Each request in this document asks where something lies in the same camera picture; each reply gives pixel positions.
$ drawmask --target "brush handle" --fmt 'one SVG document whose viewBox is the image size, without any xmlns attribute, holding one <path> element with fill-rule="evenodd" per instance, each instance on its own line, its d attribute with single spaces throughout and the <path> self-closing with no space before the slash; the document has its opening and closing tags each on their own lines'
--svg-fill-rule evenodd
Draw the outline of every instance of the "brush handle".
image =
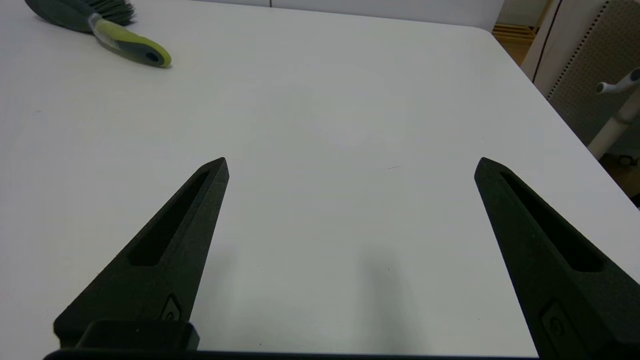
<svg viewBox="0 0 640 360">
<path fill-rule="evenodd" d="M 89 17 L 89 25 L 100 42 L 133 60 L 156 67 L 167 67 L 171 64 L 171 56 L 164 47 L 132 33 L 123 26 L 104 20 L 97 13 Z"/>
</svg>

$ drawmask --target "gray bristles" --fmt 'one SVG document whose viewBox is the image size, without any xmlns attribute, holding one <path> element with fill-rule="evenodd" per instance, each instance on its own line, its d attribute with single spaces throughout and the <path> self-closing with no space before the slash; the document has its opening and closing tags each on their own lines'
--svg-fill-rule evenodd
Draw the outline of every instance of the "gray bristles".
<svg viewBox="0 0 640 360">
<path fill-rule="evenodd" d="M 105 20 L 119 25 L 128 25 L 135 15 L 133 5 L 128 0 L 82 0 L 91 6 Z"/>
</svg>

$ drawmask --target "table surface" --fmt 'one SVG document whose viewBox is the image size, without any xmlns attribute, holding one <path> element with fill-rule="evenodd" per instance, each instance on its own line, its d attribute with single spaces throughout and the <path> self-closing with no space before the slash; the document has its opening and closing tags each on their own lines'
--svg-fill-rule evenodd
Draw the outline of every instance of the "table surface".
<svg viewBox="0 0 640 360">
<path fill-rule="evenodd" d="M 489 33 L 134 4 L 171 69 L 2 0 L 1 358 L 55 350 L 56 316 L 220 156 L 200 349 L 534 356 L 481 156 L 640 279 L 637 210 Z"/>
</svg>

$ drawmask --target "white pegboard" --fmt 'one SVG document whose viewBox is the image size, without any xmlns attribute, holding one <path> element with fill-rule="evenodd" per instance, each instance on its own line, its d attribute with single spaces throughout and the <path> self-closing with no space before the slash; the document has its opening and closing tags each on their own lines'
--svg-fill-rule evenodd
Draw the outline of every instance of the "white pegboard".
<svg viewBox="0 0 640 360">
<path fill-rule="evenodd" d="M 601 81 L 617 83 L 640 63 L 639 19 L 640 3 L 635 0 L 605 2 L 547 95 L 585 145 L 630 95 L 597 95 L 595 87 Z M 640 147 L 640 137 L 628 139 L 635 131 L 622 140 Z"/>
</svg>

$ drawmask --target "cleaning brush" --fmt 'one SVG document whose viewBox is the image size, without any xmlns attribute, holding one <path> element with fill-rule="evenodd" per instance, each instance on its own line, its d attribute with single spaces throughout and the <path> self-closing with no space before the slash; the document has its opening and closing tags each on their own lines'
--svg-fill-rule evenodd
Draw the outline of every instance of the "cleaning brush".
<svg viewBox="0 0 640 360">
<path fill-rule="evenodd" d="M 38 16 L 51 24 L 93 33 L 105 46 L 125 57 L 157 67 L 167 67 L 171 56 L 157 43 L 124 26 L 135 16 L 128 0 L 25 0 Z"/>
</svg>

